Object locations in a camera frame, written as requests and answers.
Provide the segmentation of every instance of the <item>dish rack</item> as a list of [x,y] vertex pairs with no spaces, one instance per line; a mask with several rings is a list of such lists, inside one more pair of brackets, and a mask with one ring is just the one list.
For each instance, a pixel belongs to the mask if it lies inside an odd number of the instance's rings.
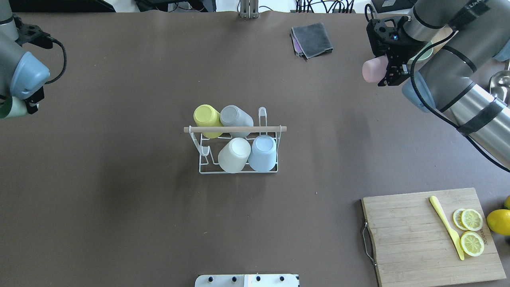
[[[278,147],[282,137],[282,132],[287,131],[287,126],[268,126],[267,125],[267,111],[266,108],[259,108],[259,126],[258,127],[184,127],[184,132],[189,133],[196,149],[198,150],[198,172],[200,174],[228,174],[223,171],[219,163],[215,160],[219,150],[224,147],[231,139],[230,132],[249,132],[245,139],[248,142],[262,134],[271,136],[276,141],[276,165],[268,172],[254,171],[248,163],[246,163],[243,170],[238,173],[277,173],[278,172]],[[217,138],[207,138],[203,133],[208,132],[222,132],[223,134]],[[200,133],[200,141],[195,136],[195,133]]]

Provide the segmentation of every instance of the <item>whole lemon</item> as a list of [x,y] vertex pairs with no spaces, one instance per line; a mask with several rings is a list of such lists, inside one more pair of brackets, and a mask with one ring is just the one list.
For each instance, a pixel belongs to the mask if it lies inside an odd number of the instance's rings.
[[508,196],[505,200],[505,208],[510,209],[510,196]]
[[510,235],[510,210],[496,209],[487,216],[487,225],[495,233]]

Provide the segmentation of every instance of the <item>metal spoon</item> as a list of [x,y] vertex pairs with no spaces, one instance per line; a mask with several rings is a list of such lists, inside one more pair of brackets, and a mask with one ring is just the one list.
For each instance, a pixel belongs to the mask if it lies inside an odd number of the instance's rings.
[[505,70],[495,73],[489,82],[489,93],[508,105],[510,101],[510,59],[506,61]]

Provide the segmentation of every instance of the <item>table surface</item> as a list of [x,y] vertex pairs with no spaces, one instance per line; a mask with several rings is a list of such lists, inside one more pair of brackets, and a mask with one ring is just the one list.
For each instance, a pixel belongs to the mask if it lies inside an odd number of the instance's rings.
[[[474,187],[488,214],[508,195],[508,174],[455,130],[400,87],[364,82],[363,15],[21,17],[65,44],[68,67],[37,114],[0,122],[0,285],[193,286],[258,272],[376,286],[362,197]],[[333,53],[295,57],[290,28],[319,21]],[[59,72],[58,48],[27,48]],[[183,127],[204,103],[254,117],[264,106],[270,125],[288,126],[278,173],[198,174]],[[494,241],[508,275],[509,244]]]

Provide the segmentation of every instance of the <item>knife handle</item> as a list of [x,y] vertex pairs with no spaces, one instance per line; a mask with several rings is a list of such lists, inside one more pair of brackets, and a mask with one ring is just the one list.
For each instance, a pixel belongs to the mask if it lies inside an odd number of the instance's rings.
[[451,229],[450,223],[446,219],[445,212],[444,212],[443,207],[441,206],[441,203],[439,202],[438,198],[435,196],[431,196],[429,198],[429,200],[430,200],[430,203],[432,203],[432,206],[436,210],[437,214],[439,215],[439,218],[441,219],[443,224],[446,226],[446,229],[450,230]]

